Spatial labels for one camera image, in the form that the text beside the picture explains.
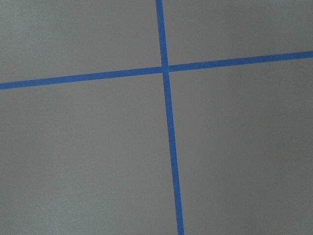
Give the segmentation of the blue tape line lengthwise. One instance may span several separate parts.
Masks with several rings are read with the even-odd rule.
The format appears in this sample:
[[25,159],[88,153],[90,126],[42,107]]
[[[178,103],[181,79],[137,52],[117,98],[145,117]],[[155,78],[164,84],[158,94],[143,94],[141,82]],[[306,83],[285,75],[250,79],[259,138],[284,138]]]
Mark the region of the blue tape line lengthwise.
[[163,77],[163,89],[165,99],[165,110],[168,130],[168,141],[170,150],[170,162],[173,180],[174,202],[176,211],[177,231],[179,235],[184,234],[184,221],[181,203],[181,192],[179,182],[179,165],[177,159],[176,137],[173,117],[173,106],[171,96],[171,84],[167,54],[166,30],[163,13],[163,3],[161,0],[156,1],[157,25],[159,35],[159,47],[161,57],[161,69]]

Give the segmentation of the blue tape line crosswise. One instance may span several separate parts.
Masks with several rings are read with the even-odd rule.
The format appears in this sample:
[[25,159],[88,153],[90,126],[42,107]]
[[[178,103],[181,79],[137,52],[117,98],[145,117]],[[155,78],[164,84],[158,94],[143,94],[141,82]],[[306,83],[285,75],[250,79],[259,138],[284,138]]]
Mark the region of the blue tape line crosswise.
[[[268,62],[276,62],[276,61],[307,59],[307,58],[312,58],[312,57],[313,57],[312,51],[304,51],[304,52],[253,56],[253,57],[205,61],[205,62],[196,62],[196,63],[187,63],[187,64],[176,64],[176,65],[169,65],[167,70],[169,72],[187,71],[187,70],[191,71],[191,70],[200,70],[200,69],[211,69],[211,68],[220,68],[220,67],[229,67],[229,66],[268,63]],[[52,78],[41,78],[41,79],[5,82],[5,83],[0,84],[0,89],[8,90],[8,89],[16,89],[16,88],[36,87],[36,86],[45,86],[45,85],[101,80],[101,79],[109,79],[109,78],[159,74],[159,73],[163,73],[162,67],[148,67],[148,68],[139,68],[139,69],[130,69],[130,70],[107,71],[107,72],[90,73],[90,74],[80,74],[80,75],[70,75],[70,76],[61,76],[61,77],[52,77]]]

